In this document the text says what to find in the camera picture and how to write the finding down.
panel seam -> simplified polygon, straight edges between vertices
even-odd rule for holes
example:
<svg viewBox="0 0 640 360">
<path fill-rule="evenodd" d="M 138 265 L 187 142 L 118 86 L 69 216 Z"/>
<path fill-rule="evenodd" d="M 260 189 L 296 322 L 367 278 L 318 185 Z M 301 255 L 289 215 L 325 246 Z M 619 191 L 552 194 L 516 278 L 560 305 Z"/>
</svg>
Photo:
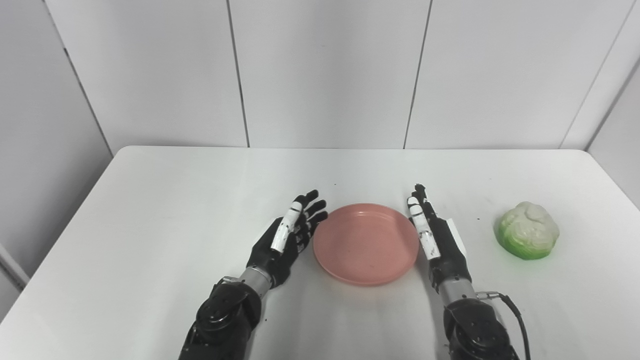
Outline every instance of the panel seam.
<svg viewBox="0 0 640 360">
<path fill-rule="evenodd" d="M 627 19 L 629 18 L 629 15 L 631 15 L 631 11 L 633 11 L 634 7 L 636 6 L 636 2 L 637 2 L 637 0 L 634 0 L 634 2 L 631 4 L 631 7 L 627 11 L 627 14 L 626 14 L 624 20 L 622 20 L 622 25 L 618 29 L 618 32 L 616 33 L 616 36 L 613 38 L 613 41 L 611 42 L 611 45 L 609 46 L 609 49 L 607 50 L 607 54 L 605 54 L 604 59 L 602 59 L 602 63 L 600 63 L 600 66 L 599 66 L 598 70 L 596 71 L 596 74 L 593 77 L 593 80 L 591 80 L 591 84 L 589 84 L 589 88 L 587 89 L 587 92 L 584 95 L 584 98 L 582 98 L 582 102 L 580 103 L 580 106 L 578 106 L 578 111 L 576 111 L 575 115 L 573 116 L 573 119 L 571 120 L 571 123 L 569 124 L 569 127 L 566 130 L 566 133 L 564 134 L 564 136 L 562 138 L 562 141 L 560 141 L 560 145 L 558 145 L 558 149 L 562 149 L 562 146 L 564 145 L 564 142 L 566 141 L 567 136 L 569 136 L 569 133 L 571 132 L 571 128 L 573 127 L 573 124 L 575 123 L 575 119 L 578 118 L 578 114 L 580 114 L 580 110 L 582 110 L 582 107 L 584 106 L 584 103 L 587 101 L 587 98 L 589 97 L 589 93 L 591 93 L 591 90 L 593 89 L 593 85 L 596 83 L 596 80 L 600 76 L 600 72 L 602 71 L 602 68 L 604 67 L 604 64 L 607 62 L 607 59 L 609 58 L 609 55 L 611 54 L 611 50 L 613 49 L 614 45 L 616 44 L 616 41 L 618 41 L 618 37 L 620 36 L 620 33 L 622 32 L 622 29 L 625 27 L 625 24 L 627 23 Z M 605 116 L 602 118 L 602 120 L 600 121 L 600 124 L 596 128 L 596 131 L 595 131 L 594 135 L 591 137 L 590 141 L 587 143 L 587 146 L 583 150 L 586 151 L 589 148 L 589 146 L 591 145 L 591 142 L 595 138 L 595 135 L 600 131 L 600 128 L 602 127 L 602 122 L 608 116 L 609 116 L 609 111 L 607 111 Z"/>
<path fill-rule="evenodd" d="M 229 16 L 229 30 L 231 32 L 231 46 L 234 50 L 234 62 L 236 64 L 236 76 L 238 79 L 238 90 L 240 91 L 240 107 L 242 109 L 242 120 L 244 123 L 244 135 L 246 137 L 246 146 L 251 147 L 251 143 L 249 142 L 249 127 L 246 123 L 246 112 L 244 110 L 244 94 L 242 91 L 242 81 L 240 80 L 240 66 L 238 65 L 238 54 L 236 49 L 236 35 L 234 33 L 234 22 L 231 19 L 231 4 L 229 0 L 227 0 L 227 14 Z"/>
<path fill-rule="evenodd" d="M 431 18 L 431 7 L 433 0 L 429 0 L 429 10 L 427 10 L 427 21 L 424 24 L 424 34 L 422 35 L 422 46 L 420 47 L 420 56 L 418 57 L 418 69 L 415 73 L 415 82 L 413 83 L 413 94 L 411 96 L 411 105 L 409 106 L 409 118 L 406 121 L 406 131 L 404 132 L 403 150 L 406 149 L 406 139 L 409 137 L 409 125 L 411 124 L 411 115 L 413 114 L 413 104 L 415 102 L 415 93 L 418 89 L 418 78 L 420 76 L 420 66 L 422 65 L 422 55 L 424 54 L 424 42 L 427 39 L 427 29 L 429 28 L 429 19 Z"/>
<path fill-rule="evenodd" d="M 629 74 L 629 76 L 627 76 L 627 79 L 625 80 L 624 84 L 622 84 L 622 87 L 620 88 L 620 91 L 618 92 L 618 94 L 616 95 L 616 98 L 611 103 L 611 106 L 607 110 L 607 113 L 602 117 L 602 120 L 598 124 L 598 127 L 596 128 L 596 131 L 593 133 L 593 135 L 591 136 L 591 139 L 589 139 L 589 142 L 587 143 L 587 146 L 584 148 L 585 151 L 589 151 L 589 148 L 591 148 L 591 145 L 593 144 L 593 140 L 596 140 L 596 137 L 600 133 L 600 130 L 602 130 L 602 126 L 604 126 L 605 122 L 607 122 L 607 119 L 609 118 L 609 115 L 611 115 L 611 112 L 613 111 L 613 109 L 618 104 L 618 101 L 620 100 L 620 97 L 622 96 L 622 94 L 627 89 L 629 83 L 631 82 L 631 79 L 636 74 L 636 72 L 638 70 L 638 67 L 640 67 L 640 58 L 636 61 L 636 64 L 634 65 L 633 69 L 631 70 L 631 73 Z"/>
<path fill-rule="evenodd" d="M 87 96 L 86 91 L 84 90 L 84 85 L 82 85 L 82 81 L 80 81 L 80 77 L 78 76 L 78 73 L 76 71 L 76 66 L 74 65 L 74 62 L 71 61 L 71 56 L 69 56 L 69 51 L 67 50 L 67 47 L 65 46 L 64 41 L 62 41 L 62 36 L 60 35 L 60 31 L 58 30 L 58 27 L 56 26 L 56 22 L 53 20 L 53 16 L 51 15 L 51 11 L 49 10 L 49 5 L 47 4 L 47 2 L 45 0 L 42 0 L 42 4 L 44 5 L 45 10 L 47 11 L 47 15 L 49 16 L 49 20 L 51 21 L 51 24 L 53 25 L 53 28 L 54 28 L 54 30 L 56 32 L 56 35 L 58 36 L 58 40 L 60 41 L 60 44 L 62 45 L 62 51 L 65 52 L 65 56 L 67 57 L 67 61 L 69 62 L 69 65 L 71 66 L 71 71 L 74 73 L 74 76 L 76 77 L 76 82 L 78 83 L 78 86 L 80 87 L 80 91 L 82 92 L 82 95 L 84 97 L 84 101 L 86 102 L 87 106 L 89 107 L 89 112 L 91 112 L 91 116 L 93 117 L 93 121 L 94 121 L 95 125 L 98 127 L 98 132 L 100 133 L 100 136 L 102 137 L 102 140 L 104 141 L 104 145 L 106 145 L 106 147 L 107 147 L 107 151 L 109 152 L 109 155 L 113 159 L 113 151 L 111 150 L 111 146 L 109 146 L 109 142 L 107 141 L 107 137 L 104 135 L 104 131 L 102 130 L 102 126 L 100 125 L 100 122 L 98 121 L 98 118 L 95 116 L 95 111 L 93 110 L 93 106 L 91 105 L 91 102 L 89 101 L 89 97 Z"/>
</svg>

white finger segment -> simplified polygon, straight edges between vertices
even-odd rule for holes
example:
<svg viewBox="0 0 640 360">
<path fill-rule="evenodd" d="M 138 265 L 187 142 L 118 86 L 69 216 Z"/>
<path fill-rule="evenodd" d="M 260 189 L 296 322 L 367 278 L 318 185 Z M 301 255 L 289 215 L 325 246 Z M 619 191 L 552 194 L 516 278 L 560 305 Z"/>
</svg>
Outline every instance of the white finger segment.
<svg viewBox="0 0 640 360">
<path fill-rule="evenodd" d="M 433 233 L 431 232 L 429 222 L 427 222 L 427 217 L 424 216 L 424 213 L 422 212 L 420 202 L 418 201 L 418 199 L 412 196 L 407 199 L 406 203 L 409 206 L 409 212 L 411 213 L 411 218 L 413 219 L 415 229 L 418 230 L 420 244 L 422 244 L 422 249 L 427 256 L 427 260 L 439 258 L 440 250 L 438 249 L 436 240 L 433 237 Z"/>
<path fill-rule="evenodd" d="M 287 213 L 282 218 L 280 225 L 278 225 L 278 230 L 276 231 L 276 234 L 273 237 L 273 241 L 271 242 L 271 248 L 273 250 L 276 250 L 279 253 L 284 252 L 284 247 L 285 245 L 287 245 L 287 238 L 293 231 L 293 226 L 298 220 L 301 211 L 302 204 L 294 201 L 293 204 L 291 204 L 289 210 L 287 210 Z"/>
</svg>

white wall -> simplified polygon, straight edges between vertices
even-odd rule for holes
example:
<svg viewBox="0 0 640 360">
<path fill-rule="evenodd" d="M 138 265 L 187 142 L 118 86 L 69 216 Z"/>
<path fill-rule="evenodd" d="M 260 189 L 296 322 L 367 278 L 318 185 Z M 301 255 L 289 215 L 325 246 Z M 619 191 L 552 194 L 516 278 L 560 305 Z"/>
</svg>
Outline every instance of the white wall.
<svg viewBox="0 0 640 360">
<path fill-rule="evenodd" d="M 402 148 L 419 64 L 407 147 L 584 148 L 640 51 L 636 0 L 46 1 L 114 151 Z"/>
<path fill-rule="evenodd" d="M 0 49 L 0 244 L 32 275 L 111 155 L 43 2 L 0 1 Z"/>
<path fill-rule="evenodd" d="M 640 58 L 640 3 L 635 0 L 616 41 L 593 80 L 584 103 L 562 143 L 563 149 L 585 149 Z"/>
<path fill-rule="evenodd" d="M 251 145 L 401 148 L 425 0 L 233 0 Z"/>
<path fill-rule="evenodd" d="M 558 148 L 633 3 L 434 0 L 407 148 Z"/>
<path fill-rule="evenodd" d="M 589 152 L 640 208 L 640 71 L 630 78 Z"/>
<path fill-rule="evenodd" d="M 246 146 L 225 0 L 47 0 L 111 150 Z"/>
</svg>

pink plate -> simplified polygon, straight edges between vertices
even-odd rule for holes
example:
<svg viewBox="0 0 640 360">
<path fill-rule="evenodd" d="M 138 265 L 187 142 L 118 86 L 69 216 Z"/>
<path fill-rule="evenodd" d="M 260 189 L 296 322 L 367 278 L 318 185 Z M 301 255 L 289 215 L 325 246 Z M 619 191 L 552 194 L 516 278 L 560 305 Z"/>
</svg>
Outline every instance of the pink plate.
<svg viewBox="0 0 640 360">
<path fill-rule="evenodd" d="M 402 214 L 377 204 L 343 206 L 320 223 L 314 253 L 331 275 L 349 284 L 386 284 L 418 256 L 418 234 Z"/>
</svg>

robotic arm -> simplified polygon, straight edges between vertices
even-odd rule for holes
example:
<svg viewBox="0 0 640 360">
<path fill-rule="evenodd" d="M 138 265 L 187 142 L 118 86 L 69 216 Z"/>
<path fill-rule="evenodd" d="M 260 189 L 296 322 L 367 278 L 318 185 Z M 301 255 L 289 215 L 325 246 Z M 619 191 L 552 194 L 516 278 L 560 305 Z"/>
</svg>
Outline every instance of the robotic arm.
<svg viewBox="0 0 640 360">
<path fill-rule="evenodd" d="M 465 249 L 455 225 L 439 218 L 417 184 L 407 200 L 411 220 L 429 262 L 429 280 L 444 304 L 444 328 L 452 360 L 518 359 L 509 335 L 491 305 L 482 300 L 500 297 L 511 308 L 523 330 L 525 353 L 529 347 L 524 323 L 511 300 L 494 291 L 476 293 L 467 268 Z"/>
<path fill-rule="evenodd" d="M 284 283 L 291 265 L 327 218 L 318 191 L 298 196 L 253 246 L 240 278 L 223 277 L 205 300 L 187 333 L 179 360 L 242 360 L 258 325 L 262 297 Z"/>
</svg>

